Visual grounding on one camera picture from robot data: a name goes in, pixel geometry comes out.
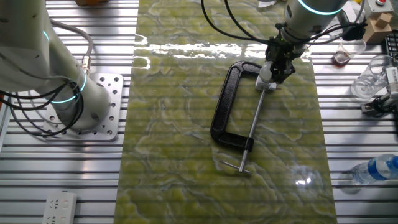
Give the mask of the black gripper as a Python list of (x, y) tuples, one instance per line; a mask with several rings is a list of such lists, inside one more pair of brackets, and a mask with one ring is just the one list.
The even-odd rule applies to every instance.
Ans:
[[(275, 63), (292, 61), (293, 59), (295, 59), (295, 54), (292, 43), (284, 40), (281, 35), (270, 37), (266, 52), (267, 62), (275, 65)], [(285, 68), (275, 66), (272, 71), (272, 79), (276, 83), (283, 83), (293, 73), (295, 73), (295, 67), (292, 64), (288, 64)]]

